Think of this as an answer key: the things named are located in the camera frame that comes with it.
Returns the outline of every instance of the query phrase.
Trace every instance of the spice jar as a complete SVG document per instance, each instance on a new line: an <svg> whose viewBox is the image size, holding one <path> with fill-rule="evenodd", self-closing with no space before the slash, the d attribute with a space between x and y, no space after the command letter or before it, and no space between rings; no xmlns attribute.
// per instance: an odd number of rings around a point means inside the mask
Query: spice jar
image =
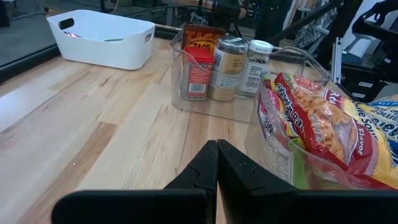
<svg viewBox="0 0 398 224"><path fill-rule="evenodd" d="M261 41L250 41L249 50L246 54L247 65L239 85L238 94L241 96L254 97L260 84L260 74L268 71L269 54L274 46Z"/></svg>
<svg viewBox="0 0 398 224"><path fill-rule="evenodd" d="M199 47L185 47L183 77L181 81L181 95L186 100L205 100L210 79L213 55L207 49Z"/></svg>
<svg viewBox="0 0 398 224"><path fill-rule="evenodd" d="M248 45L240 37L227 35L218 39L208 90L210 98L219 101L229 101L234 98L244 70Z"/></svg>

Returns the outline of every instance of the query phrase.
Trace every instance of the white bottle cap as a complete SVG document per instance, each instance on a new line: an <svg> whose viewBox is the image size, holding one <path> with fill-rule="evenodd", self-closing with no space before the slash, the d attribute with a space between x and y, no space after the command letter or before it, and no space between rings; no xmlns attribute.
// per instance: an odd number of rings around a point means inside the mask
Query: white bottle cap
<svg viewBox="0 0 398 224"><path fill-rule="evenodd" d="M262 54L271 54L273 48L272 44L261 40L252 40L249 46L250 50Z"/></svg>

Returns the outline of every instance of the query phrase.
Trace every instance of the silver jar lid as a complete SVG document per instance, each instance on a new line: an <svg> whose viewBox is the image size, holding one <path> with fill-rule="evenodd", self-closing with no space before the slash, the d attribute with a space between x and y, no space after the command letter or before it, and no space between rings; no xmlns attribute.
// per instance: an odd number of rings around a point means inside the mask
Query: silver jar lid
<svg viewBox="0 0 398 224"><path fill-rule="evenodd" d="M222 36L218 39L217 48L233 54L244 54L249 47L249 43L240 37L230 35Z"/></svg>

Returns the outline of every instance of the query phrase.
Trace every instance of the butcher block countertop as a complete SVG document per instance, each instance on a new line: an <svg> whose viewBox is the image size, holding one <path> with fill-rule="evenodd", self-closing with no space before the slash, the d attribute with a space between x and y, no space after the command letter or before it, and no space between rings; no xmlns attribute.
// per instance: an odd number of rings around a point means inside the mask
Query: butcher block countertop
<svg viewBox="0 0 398 224"><path fill-rule="evenodd" d="M162 189L209 139L247 153L248 123L173 107L169 48L136 71L57 57L1 84L0 223L50 223L75 190Z"/></svg>

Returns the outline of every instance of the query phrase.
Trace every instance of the basket handle hole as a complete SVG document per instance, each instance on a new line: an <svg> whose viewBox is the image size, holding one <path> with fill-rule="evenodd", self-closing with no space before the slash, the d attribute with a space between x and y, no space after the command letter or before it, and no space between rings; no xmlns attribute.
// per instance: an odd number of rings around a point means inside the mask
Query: basket handle hole
<svg viewBox="0 0 398 224"><path fill-rule="evenodd" d="M151 39L152 39L152 33L146 35L146 36L145 36L145 43L144 43L144 44L148 43Z"/></svg>
<svg viewBox="0 0 398 224"><path fill-rule="evenodd" d="M61 30L73 27L73 25L75 25L75 21L72 18L62 20L58 23L58 26Z"/></svg>

